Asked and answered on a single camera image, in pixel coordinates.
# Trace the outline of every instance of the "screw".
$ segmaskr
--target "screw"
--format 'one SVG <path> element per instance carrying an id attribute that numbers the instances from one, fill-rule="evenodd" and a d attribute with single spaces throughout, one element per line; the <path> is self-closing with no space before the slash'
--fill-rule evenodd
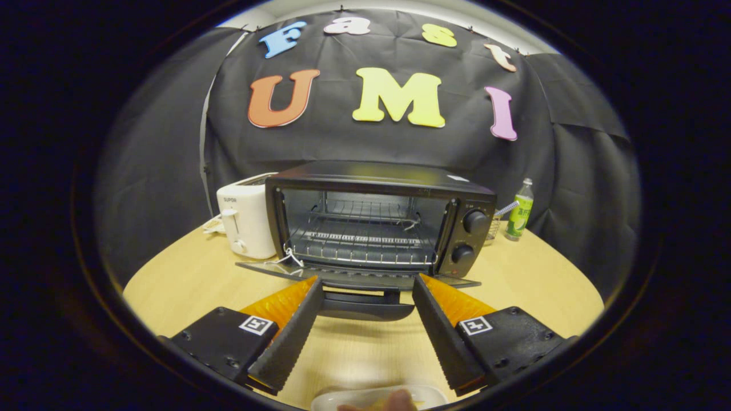
<path id="1" fill-rule="evenodd" d="M 504 366 L 506 366 L 508 364 L 508 362 L 509 361 L 507 360 L 507 358 L 501 358 L 500 361 L 495 361 L 493 366 L 495 368 L 503 368 Z"/>
<path id="2" fill-rule="evenodd" d="M 234 358 L 231 358 L 231 357 L 226 357 L 226 364 L 229 367 L 235 368 L 235 369 L 238 369 L 238 367 L 239 367 L 238 361 L 236 361 Z"/>

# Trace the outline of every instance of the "yellow letter m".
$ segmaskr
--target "yellow letter m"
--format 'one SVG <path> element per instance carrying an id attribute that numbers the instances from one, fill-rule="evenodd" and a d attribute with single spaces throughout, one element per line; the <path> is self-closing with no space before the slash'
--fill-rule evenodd
<path id="1" fill-rule="evenodd" d="M 404 87 L 400 87 L 393 76 L 385 69 L 364 67 L 355 74 L 363 78 L 363 94 L 360 108 L 353 111 L 358 121 L 381 121 L 385 117 L 378 108 L 378 99 L 394 121 L 404 117 L 406 109 L 414 102 L 414 110 L 409 114 L 412 124 L 428 127 L 444 127 L 444 118 L 439 115 L 439 100 L 436 88 L 442 84 L 437 76 L 414 73 Z"/>

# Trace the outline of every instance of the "toaster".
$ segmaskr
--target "toaster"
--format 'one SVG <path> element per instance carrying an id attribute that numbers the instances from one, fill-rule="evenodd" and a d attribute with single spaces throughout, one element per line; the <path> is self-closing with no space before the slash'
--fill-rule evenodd
<path id="1" fill-rule="evenodd" d="M 265 173 L 223 186 L 216 192 L 231 250 L 256 259 L 276 254 L 265 199 Z"/>

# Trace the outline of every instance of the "black fabric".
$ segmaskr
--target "black fabric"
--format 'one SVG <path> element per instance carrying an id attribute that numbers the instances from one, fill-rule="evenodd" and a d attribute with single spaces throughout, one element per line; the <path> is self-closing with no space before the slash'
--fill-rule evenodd
<path id="1" fill-rule="evenodd" d="M 529 229 L 559 250 L 606 299 L 635 257 L 640 175 L 634 149 L 601 91 L 565 57 L 531 55 L 556 140 L 556 182 Z"/>
<path id="2" fill-rule="evenodd" d="M 366 35 L 326 35 L 337 17 L 371 20 Z M 271 59 L 259 39 L 305 21 L 297 45 Z M 421 25 L 449 28 L 455 48 L 426 42 Z M 485 43 L 510 54 L 508 72 Z M 400 85 L 416 72 L 442 79 L 439 107 L 447 124 L 434 129 L 355 121 L 361 67 L 388 70 Z M 284 127 L 260 129 L 246 116 L 250 85 L 280 75 L 271 106 L 289 104 L 292 72 L 319 69 L 305 113 Z M 508 92 L 516 141 L 495 138 L 492 102 L 484 91 Z M 632 264 L 640 187 L 632 145 L 601 91 L 560 55 L 522 56 L 506 45 L 444 21 L 385 10 L 326 12 L 284 21 L 247 37 L 225 59 L 211 90 L 207 139 L 211 176 L 218 188 L 315 159 L 402 162 L 443 167 L 498 193 L 511 203 L 525 177 L 534 181 L 528 228 L 568 257 L 608 297 Z"/>
<path id="3" fill-rule="evenodd" d="M 332 20 L 347 16 L 369 19 L 371 32 L 323 32 Z M 307 26 L 297 45 L 265 59 L 267 46 L 259 40 L 300 20 Z M 424 40 L 425 23 L 449 28 L 457 46 Z M 205 165 L 215 214 L 218 188 L 311 160 L 441 167 L 492 189 L 498 207 L 511 203 L 530 177 L 535 202 L 528 229 L 569 258 L 603 298 L 632 264 L 640 212 L 632 144 L 610 103 L 563 56 L 522 56 L 459 26 L 390 10 L 287 20 L 248 34 L 224 57 L 239 33 L 216 29 L 182 50 L 151 76 L 114 126 L 102 158 L 96 222 L 102 253 L 123 284 L 210 216 L 198 172 L 198 133 L 214 74 Z M 518 71 L 500 67 L 486 43 L 500 45 Z M 380 122 L 354 120 L 363 87 L 355 72 L 362 67 L 386 69 L 401 86 L 417 72 L 439 77 L 446 125 L 417 126 L 406 115 L 396 122 L 387 112 Z M 302 69 L 320 70 L 303 115 L 268 129 L 249 122 L 251 83 L 282 76 L 271 100 L 272 109 L 281 110 L 292 96 L 289 76 Z M 491 134 L 493 106 L 486 86 L 511 95 L 516 141 Z"/>
<path id="4" fill-rule="evenodd" d="M 152 72 L 119 113 L 99 159 L 99 250 L 125 285 L 155 254 L 210 218 L 198 170 L 203 100 L 242 35 L 214 29 Z"/>

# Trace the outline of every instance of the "white plate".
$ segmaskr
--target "white plate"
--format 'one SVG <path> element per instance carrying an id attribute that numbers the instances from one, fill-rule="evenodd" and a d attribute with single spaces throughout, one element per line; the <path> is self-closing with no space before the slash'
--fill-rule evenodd
<path id="1" fill-rule="evenodd" d="M 336 411 L 338 405 L 348 404 L 358 408 L 370 407 L 380 399 L 386 399 L 393 391 L 407 389 L 418 410 L 444 405 L 447 397 L 429 385 L 395 385 L 393 387 L 372 388 L 369 390 L 339 391 L 325 393 L 315 397 L 310 404 L 310 411 Z"/>

